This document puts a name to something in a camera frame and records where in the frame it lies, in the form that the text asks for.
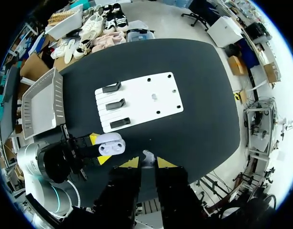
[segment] black sneaker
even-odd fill
[[[103,33],[107,34],[109,32],[115,32],[115,31],[116,31],[116,22],[115,22],[113,13],[110,12],[104,19]]]
[[[128,21],[125,14],[121,10],[120,4],[115,3],[112,6],[112,13],[114,14],[116,20],[116,30],[118,32],[126,32],[128,30]]]
[[[102,7],[103,10],[103,13],[101,14],[102,17],[107,17],[107,15],[112,11],[112,6],[111,5],[106,5],[106,6],[103,6]]]

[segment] pink cloth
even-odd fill
[[[101,37],[97,37],[93,41],[92,53],[106,49],[108,47],[125,43],[125,34],[123,32],[110,32]]]

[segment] office chair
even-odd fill
[[[205,31],[209,29],[207,23],[212,26],[220,17],[215,7],[206,0],[193,0],[189,6],[189,9],[192,13],[183,13],[181,16],[183,17],[185,15],[195,18],[195,22],[191,24],[192,27],[200,21],[205,26]]]

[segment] white tray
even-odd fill
[[[106,104],[125,99],[126,104],[106,110]],[[160,73],[121,82],[116,92],[95,90],[95,99],[104,133],[138,125],[183,111],[181,97],[172,73]],[[131,123],[111,128],[110,123],[129,118]]]
[[[61,21],[55,26],[47,26],[45,29],[45,33],[49,34],[55,40],[58,40],[65,36],[67,33],[72,30],[78,29],[82,26],[82,18],[83,18],[83,4],[80,4],[68,11],[75,12],[75,14],[67,17],[65,20]]]
[[[23,94],[21,117],[25,139],[65,123],[62,82],[62,76],[52,68]]]

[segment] white board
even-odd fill
[[[160,73],[121,82],[116,92],[95,90],[95,99],[104,133],[128,128],[183,111],[181,97],[172,73]],[[125,99],[123,107],[106,110],[106,105]],[[110,123],[130,118],[131,123],[111,128]]]

